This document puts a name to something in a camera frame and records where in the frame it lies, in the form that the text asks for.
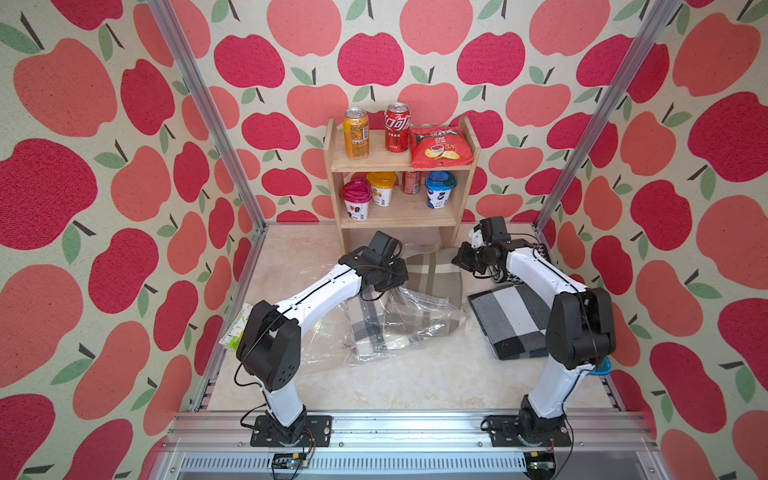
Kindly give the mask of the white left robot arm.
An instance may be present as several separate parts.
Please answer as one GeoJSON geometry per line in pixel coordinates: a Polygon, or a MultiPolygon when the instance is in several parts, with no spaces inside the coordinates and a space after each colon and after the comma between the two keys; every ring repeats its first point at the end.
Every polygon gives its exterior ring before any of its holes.
{"type": "Polygon", "coordinates": [[[383,294],[408,280],[402,242],[378,231],[367,246],[343,255],[325,276],[276,304],[250,310],[236,350],[238,369],[254,377],[266,402],[268,425],[287,443],[305,431],[307,409],[293,378],[301,363],[302,338],[331,310],[372,288],[383,294]]]}

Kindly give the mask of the clear plastic vacuum bag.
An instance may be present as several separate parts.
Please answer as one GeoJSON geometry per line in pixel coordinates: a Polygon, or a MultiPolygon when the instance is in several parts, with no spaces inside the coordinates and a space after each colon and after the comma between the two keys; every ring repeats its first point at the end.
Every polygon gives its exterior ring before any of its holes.
{"type": "Polygon", "coordinates": [[[405,258],[401,241],[377,232],[303,291],[243,305],[219,342],[260,378],[278,366],[293,375],[301,366],[360,365],[422,348],[466,321],[456,252],[405,258]]]}

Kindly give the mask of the brown beige plaid scarf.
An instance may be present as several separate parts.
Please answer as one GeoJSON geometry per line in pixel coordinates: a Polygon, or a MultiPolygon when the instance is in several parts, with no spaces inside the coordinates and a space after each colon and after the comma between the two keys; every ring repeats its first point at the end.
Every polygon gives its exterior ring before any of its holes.
{"type": "Polygon", "coordinates": [[[453,263],[456,247],[417,254],[405,260],[408,281],[405,287],[436,298],[447,299],[454,307],[463,303],[462,270],[453,263]]]}

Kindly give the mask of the white grey plaid scarf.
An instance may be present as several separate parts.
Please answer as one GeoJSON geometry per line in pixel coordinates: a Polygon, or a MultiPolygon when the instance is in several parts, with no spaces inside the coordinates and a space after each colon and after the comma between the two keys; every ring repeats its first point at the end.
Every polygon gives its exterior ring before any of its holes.
{"type": "Polygon", "coordinates": [[[341,307],[350,332],[344,345],[351,362],[362,364],[420,349],[450,334],[452,318],[445,299],[395,289],[378,299],[355,297],[341,307]]]}

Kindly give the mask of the black grey striped scarf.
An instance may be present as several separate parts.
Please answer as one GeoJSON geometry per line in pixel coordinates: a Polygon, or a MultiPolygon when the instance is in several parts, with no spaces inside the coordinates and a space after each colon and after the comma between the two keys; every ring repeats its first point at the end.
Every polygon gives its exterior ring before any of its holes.
{"type": "Polygon", "coordinates": [[[468,297],[469,305],[501,361],[545,358],[550,307],[527,285],[509,285],[468,297]]]}

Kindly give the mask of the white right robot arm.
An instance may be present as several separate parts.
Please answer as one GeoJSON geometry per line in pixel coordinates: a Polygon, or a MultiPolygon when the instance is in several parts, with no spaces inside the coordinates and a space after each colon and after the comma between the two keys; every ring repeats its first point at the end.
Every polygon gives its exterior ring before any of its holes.
{"type": "Polygon", "coordinates": [[[583,377],[616,349],[610,294],[572,279],[530,243],[512,238],[502,217],[482,219],[469,238],[455,265],[492,279],[514,276],[549,307],[547,364],[533,392],[524,397],[521,413],[536,421],[563,417],[583,377]]]}

